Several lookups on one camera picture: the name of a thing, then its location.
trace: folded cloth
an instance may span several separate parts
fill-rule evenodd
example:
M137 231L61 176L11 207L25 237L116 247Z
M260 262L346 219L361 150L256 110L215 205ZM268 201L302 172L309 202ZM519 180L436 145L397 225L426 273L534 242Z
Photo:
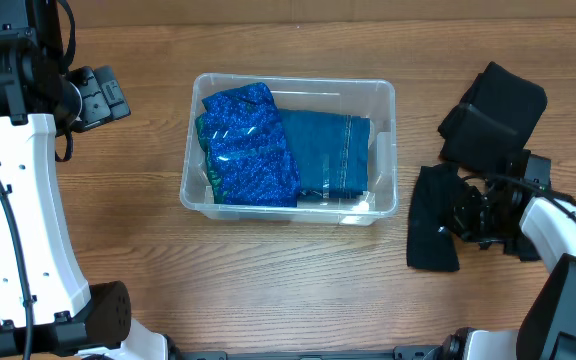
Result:
M422 166L408 214L408 266L454 272L459 259L452 235L445 227L447 214L468 185L457 175L458 165Z
M223 91L203 104L195 126L215 203L296 207L297 163L268 87Z
M299 168L300 198L353 199L368 190L370 119L280 109Z
M505 157L526 145L547 103L542 87L491 62L439 126L442 157L499 172Z

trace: blue sparkly fabric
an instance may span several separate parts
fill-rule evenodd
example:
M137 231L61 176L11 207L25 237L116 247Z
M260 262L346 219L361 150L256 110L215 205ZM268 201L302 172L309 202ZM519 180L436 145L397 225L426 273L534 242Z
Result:
M251 84L203 104L195 125L215 203L296 207L299 172L270 89Z

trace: plastic bin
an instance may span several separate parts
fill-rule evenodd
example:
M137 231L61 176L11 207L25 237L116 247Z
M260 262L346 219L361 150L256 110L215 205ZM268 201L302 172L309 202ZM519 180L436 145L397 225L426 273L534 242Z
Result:
M194 120L206 111L201 103L203 98L255 82L268 85L279 108L370 118L368 191L363 196L353 200L299 201L296 208L214 203ZM195 80L193 88L180 199L188 209L211 219L370 225L397 211L396 144L395 89L385 80L203 74Z

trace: wood grain surface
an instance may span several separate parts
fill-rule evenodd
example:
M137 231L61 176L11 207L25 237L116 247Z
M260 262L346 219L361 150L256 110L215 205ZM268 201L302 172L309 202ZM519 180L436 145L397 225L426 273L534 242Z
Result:
M70 0L78 28L576 17L576 0ZM61 12L61 22L68 18Z
M122 280L134 316L183 350L388 349L459 327L517 328L547 278L456 241L461 271L406 267L419 168L436 129L494 60L546 89L527 148L576 197L576 19L124 27L78 33L76 65L111 64L133 115L75 137L59 165L70 237L92 284ZM204 72L382 78L397 90L399 213L371 227L218 222L179 185Z

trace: wooden table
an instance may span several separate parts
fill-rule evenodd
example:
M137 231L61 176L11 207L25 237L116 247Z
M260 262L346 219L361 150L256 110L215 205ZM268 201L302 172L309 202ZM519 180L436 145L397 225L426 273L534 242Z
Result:
M459 327L517 328L547 278L457 240L461 271L406 267L419 167L494 60L546 89L527 148L576 197L576 19L123 27L78 32L75 65L111 64L133 115L75 137L58 165L79 264L122 280L134 316L186 351L388 349ZM371 227L218 222L179 202L194 79L204 72L383 78L397 90L398 214Z

